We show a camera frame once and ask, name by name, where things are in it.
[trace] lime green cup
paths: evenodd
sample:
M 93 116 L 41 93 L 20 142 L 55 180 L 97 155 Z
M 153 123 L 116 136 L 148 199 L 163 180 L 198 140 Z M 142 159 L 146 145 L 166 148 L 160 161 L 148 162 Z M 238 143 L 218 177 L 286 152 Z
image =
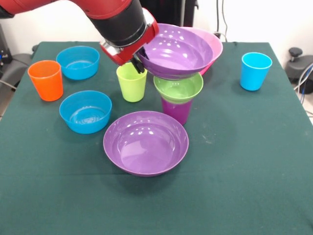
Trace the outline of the lime green cup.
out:
M 132 63 L 119 66 L 116 70 L 123 98 L 128 102 L 138 102 L 145 95 L 147 70 L 138 73 Z
M 174 81 L 155 76 L 153 82 L 161 97 L 173 104 L 184 104 L 191 101 L 203 88 L 203 78 L 200 73 Z

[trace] white wall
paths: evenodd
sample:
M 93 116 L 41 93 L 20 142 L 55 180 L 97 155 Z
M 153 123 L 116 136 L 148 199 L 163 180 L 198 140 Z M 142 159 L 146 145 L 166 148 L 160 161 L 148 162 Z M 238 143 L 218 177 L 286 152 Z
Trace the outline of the white wall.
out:
M 216 1 L 198 2 L 194 27 L 216 31 Z M 281 64 L 289 60 L 290 47 L 313 54 L 313 0 L 224 0 L 224 13 L 229 41 L 270 42 Z
M 61 0 L 12 19 L 0 20 L 11 52 L 31 52 L 42 41 L 101 41 L 102 37 L 74 3 Z
M 194 26 L 214 32 L 216 1 L 198 2 L 200 9 L 196 10 Z M 288 60 L 292 46 L 301 47 L 304 54 L 313 54 L 313 0 L 224 0 L 224 4 L 229 41 L 270 42 L 282 64 Z M 67 0 L 0 23 L 12 53 L 30 52 L 41 41 L 101 40 L 83 11 Z M 221 14 L 220 25 L 223 31 Z

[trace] black knob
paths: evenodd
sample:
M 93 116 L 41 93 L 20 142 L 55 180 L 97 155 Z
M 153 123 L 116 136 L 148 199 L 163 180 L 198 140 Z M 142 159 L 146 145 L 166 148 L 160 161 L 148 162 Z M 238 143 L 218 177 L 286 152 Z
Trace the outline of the black knob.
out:
M 303 51 L 298 47 L 292 47 L 289 49 L 289 54 L 292 57 L 298 57 L 298 56 L 302 55 L 302 53 L 303 53 Z

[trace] purple bowl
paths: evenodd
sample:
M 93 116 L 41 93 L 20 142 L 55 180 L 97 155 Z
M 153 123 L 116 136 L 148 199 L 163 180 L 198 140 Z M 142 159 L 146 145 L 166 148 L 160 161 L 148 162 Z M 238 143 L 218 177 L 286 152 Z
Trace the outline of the purple bowl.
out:
M 154 111 L 120 117 L 103 138 L 108 158 L 125 172 L 141 177 L 171 170 L 184 158 L 188 146 L 183 126 L 174 118 Z
M 190 75 L 200 72 L 213 58 L 210 45 L 197 34 L 171 24 L 158 24 L 160 33 L 147 45 L 146 59 L 139 59 L 153 75 L 163 73 L 163 78 L 173 75 Z

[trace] magenta cup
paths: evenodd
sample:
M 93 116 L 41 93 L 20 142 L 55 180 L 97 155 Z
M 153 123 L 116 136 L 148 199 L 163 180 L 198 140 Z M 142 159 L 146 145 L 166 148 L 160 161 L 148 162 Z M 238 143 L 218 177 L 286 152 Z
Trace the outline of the magenta cup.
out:
M 189 117 L 192 100 L 184 104 L 174 104 L 164 98 L 162 100 L 163 113 L 175 118 L 181 125 L 184 125 Z
M 184 125 L 188 120 L 192 101 L 203 88 L 200 73 L 173 81 L 154 76 L 153 81 L 161 96 L 163 112 Z

